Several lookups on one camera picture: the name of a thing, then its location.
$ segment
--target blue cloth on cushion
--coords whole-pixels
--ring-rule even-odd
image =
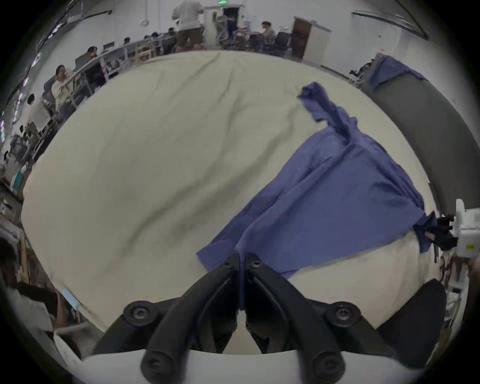
[[[411,73],[420,80],[426,80],[421,73],[407,67],[404,63],[395,60],[393,57],[384,56],[370,77],[370,87],[374,90],[380,84],[386,83],[404,73]]]
[[[332,103],[317,83],[299,96],[316,121],[279,174],[197,255],[212,270],[233,252],[255,253],[283,276],[388,244],[415,228],[420,251],[435,225],[406,172]]]

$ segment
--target khaki shorts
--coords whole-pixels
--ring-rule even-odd
[[[194,29],[185,29],[184,31],[179,31],[177,45],[183,48],[189,38],[192,44],[201,44],[203,41],[201,29],[194,28]]]

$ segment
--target computer monitor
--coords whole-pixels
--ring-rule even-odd
[[[106,49],[108,49],[108,48],[110,48],[110,47],[113,47],[114,45],[115,45],[115,41],[112,41],[111,43],[105,44],[105,45],[103,46],[103,50],[106,50]]]
[[[92,59],[92,55],[90,53],[84,53],[82,56],[79,56],[75,59],[75,68],[78,71],[82,68],[85,64],[87,64]]]

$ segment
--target office chair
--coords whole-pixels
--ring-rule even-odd
[[[42,93],[42,97],[53,106],[54,112],[56,111],[55,111],[55,98],[53,97],[53,94],[52,94],[52,85],[56,80],[57,80],[57,75],[53,75],[51,78],[49,78],[47,82],[43,84],[44,92]]]
[[[278,32],[276,35],[275,43],[273,44],[273,54],[275,56],[285,56],[285,52],[287,51],[288,42],[290,41],[290,34],[286,32]]]

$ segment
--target white table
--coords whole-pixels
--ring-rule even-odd
[[[325,126],[297,99],[312,81],[358,118],[434,210],[406,139],[346,81],[255,53],[169,55],[102,87],[33,170],[22,221],[53,284],[102,330],[132,301],[182,295],[205,273],[196,252]],[[420,254],[410,232],[290,281],[307,298],[355,303],[378,326],[437,272],[432,250]]]

